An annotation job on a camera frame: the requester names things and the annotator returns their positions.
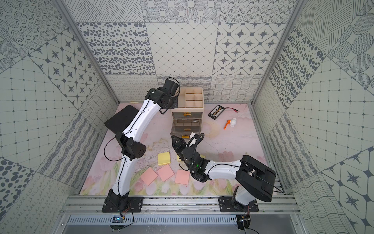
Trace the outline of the translucent drawer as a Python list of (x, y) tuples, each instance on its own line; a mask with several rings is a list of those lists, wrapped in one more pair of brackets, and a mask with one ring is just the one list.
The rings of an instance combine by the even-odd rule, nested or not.
[(172, 112), (174, 119), (201, 119), (203, 112)]
[(191, 133), (200, 134), (202, 128), (201, 119), (173, 120), (170, 135), (189, 139)]

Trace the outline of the beige drawer organizer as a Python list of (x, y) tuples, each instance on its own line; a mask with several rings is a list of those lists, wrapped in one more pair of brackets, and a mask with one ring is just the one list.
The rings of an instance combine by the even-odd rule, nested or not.
[(200, 87), (181, 88), (178, 96), (178, 107), (171, 109), (172, 112), (203, 112), (204, 114), (204, 91)]

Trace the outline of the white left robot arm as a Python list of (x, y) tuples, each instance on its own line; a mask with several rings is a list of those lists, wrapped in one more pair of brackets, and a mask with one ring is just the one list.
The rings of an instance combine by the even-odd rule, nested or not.
[(140, 139), (155, 114), (160, 112), (161, 109), (170, 109), (179, 93), (179, 87), (165, 86), (150, 89), (145, 96), (141, 109), (129, 126), (122, 133), (116, 134), (116, 140), (122, 148), (123, 157), (116, 181), (104, 201), (103, 213), (122, 213), (130, 210), (131, 178), (135, 170), (135, 164), (147, 150)]

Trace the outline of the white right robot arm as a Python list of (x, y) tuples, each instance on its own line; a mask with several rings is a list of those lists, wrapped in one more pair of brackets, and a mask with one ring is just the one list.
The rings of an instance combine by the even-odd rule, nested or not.
[(231, 197), (218, 198), (221, 212), (257, 212), (258, 200), (272, 201), (276, 179), (273, 169), (249, 155), (233, 162), (216, 162), (202, 158), (197, 152), (197, 146), (204, 136), (203, 133), (192, 133), (190, 141), (186, 142), (181, 137), (172, 135), (172, 147), (196, 181), (205, 183), (215, 179), (231, 179), (240, 184)]

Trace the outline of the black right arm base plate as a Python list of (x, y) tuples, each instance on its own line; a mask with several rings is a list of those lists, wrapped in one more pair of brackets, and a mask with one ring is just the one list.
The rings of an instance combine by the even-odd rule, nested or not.
[(257, 201), (254, 200), (248, 205), (244, 206), (239, 202), (235, 201), (233, 197), (218, 197), (219, 208), (221, 213), (233, 213), (233, 212), (242, 212), (242, 213), (252, 213), (258, 212), (259, 207)]

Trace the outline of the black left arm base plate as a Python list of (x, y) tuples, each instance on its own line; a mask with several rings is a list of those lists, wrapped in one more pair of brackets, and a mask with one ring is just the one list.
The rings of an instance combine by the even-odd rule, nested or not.
[(102, 207), (103, 213), (119, 213), (126, 210), (139, 213), (143, 206), (144, 197), (107, 197)]

